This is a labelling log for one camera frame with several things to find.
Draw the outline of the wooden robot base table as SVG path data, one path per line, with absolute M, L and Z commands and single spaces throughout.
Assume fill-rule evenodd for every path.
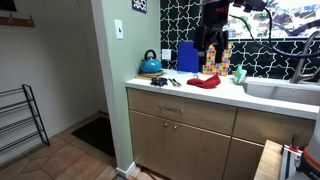
M 254 180 L 278 180 L 282 160 L 281 148 L 281 144 L 266 141 Z

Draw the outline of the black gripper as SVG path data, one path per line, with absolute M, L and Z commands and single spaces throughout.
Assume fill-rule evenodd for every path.
M 199 64 L 206 64 L 206 50 L 213 45 L 216 50 L 215 62 L 221 63 L 224 49 L 228 44 L 228 32 L 223 30 L 227 24 L 228 2 L 203 2 L 201 24 L 196 28 L 194 47 L 198 50 Z

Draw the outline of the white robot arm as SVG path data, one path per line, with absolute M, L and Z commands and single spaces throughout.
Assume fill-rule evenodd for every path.
M 269 16 L 268 45 L 277 55 L 287 58 L 318 58 L 319 52 L 312 54 L 290 54 L 275 48 L 272 44 L 272 17 L 264 0 L 201 0 L 201 25 L 195 31 L 194 48 L 200 57 L 205 56 L 212 45 L 216 50 L 215 61 L 222 61 L 223 52 L 227 49 L 228 31 L 224 29 L 229 16 L 229 4 L 235 7 L 244 6 L 245 12 L 266 11 Z M 320 179 L 320 121 L 316 119 L 315 128 L 309 144 L 303 149 L 296 171 L 288 180 L 319 180 Z

